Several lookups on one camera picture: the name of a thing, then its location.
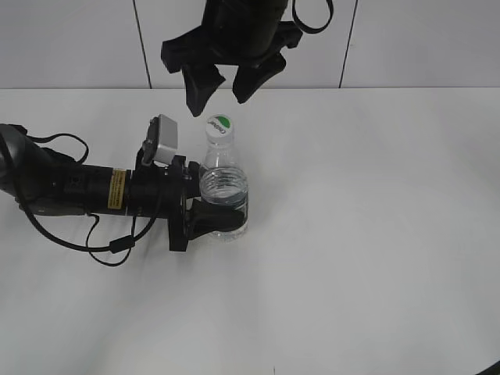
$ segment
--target cable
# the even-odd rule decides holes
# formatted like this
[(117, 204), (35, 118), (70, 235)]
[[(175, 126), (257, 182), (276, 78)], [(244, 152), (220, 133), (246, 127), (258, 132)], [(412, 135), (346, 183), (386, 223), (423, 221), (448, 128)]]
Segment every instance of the cable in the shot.
[(110, 242), (108, 246), (102, 246), (97, 248), (89, 248), (87, 246), (76, 245), (71, 242), (64, 241), (63, 239), (56, 237), (54, 234), (50, 233), (45, 228), (43, 228), (43, 226), (40, 224), (40, 222), (33, 214), (33, 211), (31, 211), (30, 205), (28, 204), (26, 197), (24, 196), (24, 193), (21, 189), (19, 177), (17, 176), (16, 168), (14, 167), (13, 158), (10, 155), (9, 148), (7, 147), (5, 139), (1, 132), (0, 132), (0, 152), (2, 154), (3, 159), (5, 160), (8, 173), (12, 175), (12, 184), (14, 186), (14, 191), (16, 192), (16, 197), (17, 200), (19, 201), (21, 209), (24, 211), (26, 217), (35, 227), (35, 229), (38, 230), (38, 232), (40, 232), (40, 234), (43, 235), (45, 238), (47, 238), (52, 242), (55, 242), (57, 245), (61, 245), (65, 248), (71, 248), (72, 250), (76, 250), (78, 252), (112, 252), (112, 253), (122, 252), (129, 248), (134, 247), (135, 241), (140, 240), (148, 233), (148, 231), (152, 228), (153, 224), (156, 221), (156, 218), (159, 215), (159, 209), (162, 204), (162, 191), (163, 191), (161, 187), (159, 187), (158, 189), (158, 198), (156, 200), (155, 213), (148, 221), (146, 227), (136, 237), (126, 236)]
[(57, 134), (51, 135), (50, 137), (31, 137), (29, 135), (27, 135), (27, 137), (29, 139), (31, 139), (34, 143), (49, 143), (49, 142), (54, 141), (56, 138), (59, 138), (59, 137), (69, 137), (69, 138), (72, 138), (72, 139), (76, 139), (77, 141), (79, 141), (85, 147), (85, 153), (81, 157), (81, 159), (79, 159), (77, 161), (77, 163), (78, 164), (83, 164), (85, 162), (85, 160), (87, 160), (88, 153), (89, 153), (88, 145), (87, 145), (87, 143), (83, 139), (81, 139), (80, 137), (77, 137), (74, 134), (70, 134), (70, 133), (57, 133)]
[(496, 362), (491, 367), (488, 367), (486, 370), (481, 371), (477, 375), (499, 375), (500, 374), (500, 362)]
[(327, 29), (328, 26), (330, 26), (331, 20), (334, 18), (335, 14), (335, 7), (334, 7), (334, 1), (333, 0), (327, 0), (327, 5), (328, 5), (328, 10), (330, 11), (330, 16), (328, 17), (328, 21), (325, 25), (322, 27), (310, 27), (307, 26), (305, 23), (302, 22), (302, 20), (298, 17), (297, 14), (297, 0), (293, 0), (291, 3), (291, 15), (294, 19), (295, 24), (298, 26), (300, 30), (305, 32), (306, 34), (319, 34)]
[[(87, 246), (87, 248), (88, 248), (88, 240), (90, 239), (91, 234), (94, 231), (94, 229), (99, 224), (99, 220), (101, 218), (98, 215), (95, 215), (94, 213), (88, 213), (87, 216), (93, 217), (94, 220), (95, 220), (95, 222), (92, 225), (91, 229), (88, 231), (87, 239), (85, 240), (85, 246)], [(137, 216), (134, 216), (134, 218), (132, 219), (132, 230), (131, 230), (132, 237), (134, 236), (136, 221), (137, 221)], [(119, 266), (121, 266), (122, 264), (124, 264), (127, 261), (127, 259), (130, 256), (131, 252), (132, 252), (132, 248), (129, 248), (127, 254), (123, 257), (123, 259), (120, 260), (119, 262), (116, 262), (116, 263), (110, 263), (110, 262), (105, 262), (104, 260), (100, 260), (92, 252), (88, 252), (88, 254), (93, 258), (93, 260), (95, 260), (97, 263), (101, 263), (103, 266), (107, 266), (107, 267), (119, 267)]]

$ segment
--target white bottle cap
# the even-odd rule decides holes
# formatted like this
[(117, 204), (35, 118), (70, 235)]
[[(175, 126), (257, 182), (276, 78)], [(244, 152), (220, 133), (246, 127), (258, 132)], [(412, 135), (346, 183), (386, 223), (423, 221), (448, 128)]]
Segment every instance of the white bottle cap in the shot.
[(206, 137), (218, 145), (231, 143), (234, 139), (233, 122), (226, 115), (210, 117), (206, 122)]

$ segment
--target plastic water bottle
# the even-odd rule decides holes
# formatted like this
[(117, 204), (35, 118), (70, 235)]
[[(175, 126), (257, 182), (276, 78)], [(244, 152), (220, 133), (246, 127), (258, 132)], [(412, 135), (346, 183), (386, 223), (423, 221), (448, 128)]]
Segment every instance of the plastic water bottle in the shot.
[(234, 123), (224, 115), (208, 119), (206, 136), (209, 144), (200, 169), (202, 199), (213, 205), (225, 205), (245, 214), (245, 224), (231, 232), (213, 232), (223, 241), (241, 237), (248, 226), (248, 182), (239, 164), (234, 145)]

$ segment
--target white surface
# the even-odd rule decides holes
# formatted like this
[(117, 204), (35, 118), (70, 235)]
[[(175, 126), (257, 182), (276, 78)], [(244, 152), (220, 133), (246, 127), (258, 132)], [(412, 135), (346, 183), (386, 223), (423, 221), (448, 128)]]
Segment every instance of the white surface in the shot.
[(0, 88), (147, 86), (132, 1), (0, 2)]
[[(283, 49), (287, 68), (266, 84), (271, 88), (338, 88), (347, 47), (354, 0), (336, 0), (331, 26), (319, 35), (305, 35), (296, 49)], [(154, 88), (183, 88), (181, 73), (169, 74), (160, 58), (162, 42), (174, 39), (202, 22), (205, 0), (137, 0), (137, 10)], [(298, 14), (311, 26), (327, 20), (324, 0), (298, 1)], [(291, 20), (291, 2), (283, 20)], [(236, 68), (221, 66), (223, 87), (231, 88)]]
[[(249, 232), (118, 270), (59, 248), (0, 195), (2, 374), (472, 374), (500, 352), (500, 90), (219, 91), (250, 180)], [(74, 132), (132, 167), (149, 119), (200, 160), (182, 91), (0, 91), (2, 121)], [(74, 143), (53, 145), (76, 155)], [(90, 219), (45, 218), (82, 243)], [(91, 243), (128, 232), (104, 220)]]
[(343, 87), (500, 86), (498, 14), (498, 0), (361, 0)]

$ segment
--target yellow label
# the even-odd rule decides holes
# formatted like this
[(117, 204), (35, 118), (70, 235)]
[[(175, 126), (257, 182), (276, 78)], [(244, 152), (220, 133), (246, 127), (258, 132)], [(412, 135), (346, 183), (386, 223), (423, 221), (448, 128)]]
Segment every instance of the yellow label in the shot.
[(122, 209), (126, 177), (126, 170), (112, 170), (109, 182), (108, 209)]

